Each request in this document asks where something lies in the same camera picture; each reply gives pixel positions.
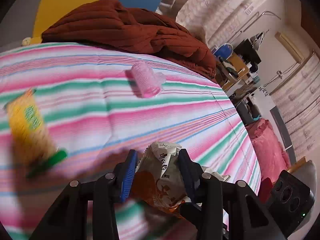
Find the orange white snack bag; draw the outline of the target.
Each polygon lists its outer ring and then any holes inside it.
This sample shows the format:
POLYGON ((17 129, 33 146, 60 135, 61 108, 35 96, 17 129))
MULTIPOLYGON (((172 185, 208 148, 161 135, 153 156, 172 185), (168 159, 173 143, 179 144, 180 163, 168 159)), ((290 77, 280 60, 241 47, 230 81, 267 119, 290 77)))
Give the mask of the orange white snack bag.
POLYGON ((187 150, 171 142, 153 142, 138 162, 130 196, 180 218, 180 205, 191 201, 179 169, 180 152, 187 150))

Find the striped pink green tablecloth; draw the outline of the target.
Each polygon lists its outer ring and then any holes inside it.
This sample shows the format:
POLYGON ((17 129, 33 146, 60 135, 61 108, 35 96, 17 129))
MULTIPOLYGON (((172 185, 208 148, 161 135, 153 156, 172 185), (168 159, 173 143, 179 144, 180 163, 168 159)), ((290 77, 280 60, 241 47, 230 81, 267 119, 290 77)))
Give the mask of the striped pink green tablecloth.
POLYGON ((97 179, 130 149, 142 154, 155 141, 177 143, 194 161, 259 191, 260 166, 235 107, 219 85, 183 66, 77 43, 2 52, 1 106, 28 89, 68 157, 27 181, 1 110, 1 222, 13 239, 31 236, 68 182, 97 179), (140 61, 166 78, 157 96, 141 96, 130 72, 140 61))

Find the pink hair roller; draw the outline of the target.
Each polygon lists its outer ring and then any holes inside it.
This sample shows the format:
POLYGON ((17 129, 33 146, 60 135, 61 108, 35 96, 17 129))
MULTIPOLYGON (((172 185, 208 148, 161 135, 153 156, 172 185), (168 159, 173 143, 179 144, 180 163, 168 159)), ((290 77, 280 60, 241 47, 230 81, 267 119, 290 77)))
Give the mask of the pink hair roller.
POLYGON ((143 98, 157 96, 166 82, 164 74, 154 72, 145 61, 135 63, 130 72, 143 98))

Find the dark red quilted jacket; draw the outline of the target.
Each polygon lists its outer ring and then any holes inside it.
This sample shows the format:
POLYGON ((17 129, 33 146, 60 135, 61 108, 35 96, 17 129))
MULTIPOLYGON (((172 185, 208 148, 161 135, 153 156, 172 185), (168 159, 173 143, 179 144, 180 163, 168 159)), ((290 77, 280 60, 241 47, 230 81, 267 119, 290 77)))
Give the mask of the dark red quilted jacket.
POLYGON ((45 30, 42 42, 78 42, 148 54, 215 81, 216 60, 206 44, 168 16, 126 8, 118 0, 83 4, 45 30))

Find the floral white curtain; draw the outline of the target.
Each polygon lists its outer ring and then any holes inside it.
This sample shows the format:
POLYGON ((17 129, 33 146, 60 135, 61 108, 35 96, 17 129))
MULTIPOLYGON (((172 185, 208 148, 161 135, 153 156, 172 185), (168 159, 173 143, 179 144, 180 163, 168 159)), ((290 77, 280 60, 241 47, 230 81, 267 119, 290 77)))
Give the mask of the floral white curtain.
MULTIPOLYGON (((162 0, 157 13, 173 18, 209 48, 225 43, 268 0, 162 0)), ((297 158, 319 155, 319 54, 272 91, 297 158)))

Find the yellow cracker packet green end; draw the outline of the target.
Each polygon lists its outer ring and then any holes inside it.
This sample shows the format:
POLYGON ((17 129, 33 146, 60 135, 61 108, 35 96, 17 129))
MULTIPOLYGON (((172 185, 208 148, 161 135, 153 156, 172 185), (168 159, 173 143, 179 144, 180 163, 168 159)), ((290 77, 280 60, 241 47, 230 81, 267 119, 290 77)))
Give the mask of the yellow cracker packet green end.
POLYGON ((25 166, 27 178, 46 172, 67 158, 66 150, 59 148, 50 136, 32 89, 8 102, 4 109, 14 153, 25 166))

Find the wall air conditioner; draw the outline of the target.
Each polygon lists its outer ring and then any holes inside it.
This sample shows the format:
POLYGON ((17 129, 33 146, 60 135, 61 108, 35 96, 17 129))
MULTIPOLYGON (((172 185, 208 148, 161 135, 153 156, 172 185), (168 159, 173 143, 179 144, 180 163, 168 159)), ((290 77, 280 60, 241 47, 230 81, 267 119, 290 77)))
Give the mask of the wall air conditioner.
POLYGON ((289 52, 296 62, 302 63, 304 61, 304 56, 301 51, 285 34, 277 32, 275 34, 275 38, 289 52))

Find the wooden desk with clutter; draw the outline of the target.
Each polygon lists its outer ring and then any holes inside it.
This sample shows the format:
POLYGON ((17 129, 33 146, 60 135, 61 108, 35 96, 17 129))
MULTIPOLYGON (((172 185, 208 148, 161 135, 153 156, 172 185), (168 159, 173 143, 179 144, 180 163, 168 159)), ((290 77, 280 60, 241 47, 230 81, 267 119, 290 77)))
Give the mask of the wooden desk with clutter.
POLYGON ((215 79, 228 96, 231 96, 242 86, 251 83, 253 75, 258 72, 258 66, 261 63, 261 58, 249 39, 245 39, 233 47, 233 53, 229 59, 224 60, 221 57, 215 57, 215 59, 215 79))

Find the wooden chair grey seat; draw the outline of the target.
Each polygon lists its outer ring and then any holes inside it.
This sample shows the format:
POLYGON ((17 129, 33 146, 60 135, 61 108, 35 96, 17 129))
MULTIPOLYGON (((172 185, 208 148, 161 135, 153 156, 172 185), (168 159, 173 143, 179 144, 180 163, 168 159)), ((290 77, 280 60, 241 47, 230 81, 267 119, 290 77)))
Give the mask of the wooden chair grey seat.
POLYGON ((303 157, 294 165, 292 165, 287 171, 308 186, 313 194, 316 194, 317 169, 312 160, 306 160, 306 157, 303 157))

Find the blue folding chair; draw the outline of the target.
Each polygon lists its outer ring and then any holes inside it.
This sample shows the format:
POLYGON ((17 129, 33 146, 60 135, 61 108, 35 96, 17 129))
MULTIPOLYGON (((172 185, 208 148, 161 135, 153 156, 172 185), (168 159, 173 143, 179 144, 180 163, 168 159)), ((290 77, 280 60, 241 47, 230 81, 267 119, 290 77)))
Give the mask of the blue folding chair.
POLYGON ((225 43, 221 45, 218 50, 214 53, 215 57, 223 58, 224 60, 227 60, 231 57, 233 53, 233 46, 230 43, 225 43))

